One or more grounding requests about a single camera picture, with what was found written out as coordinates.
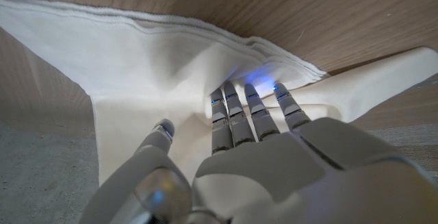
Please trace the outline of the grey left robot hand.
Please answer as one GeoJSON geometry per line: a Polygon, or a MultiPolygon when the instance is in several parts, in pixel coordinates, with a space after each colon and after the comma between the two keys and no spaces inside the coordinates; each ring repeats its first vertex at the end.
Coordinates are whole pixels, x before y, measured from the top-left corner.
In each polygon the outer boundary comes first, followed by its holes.
{"type": "Polygon", "coordinates": [[[280,132],[252,85],[211,94],[211,156],[189,182],[163,119],[96,191],[82,223],[436,223],[437,183],[411,158],[331,118],[311,120],[283,84],[280,132]]]}

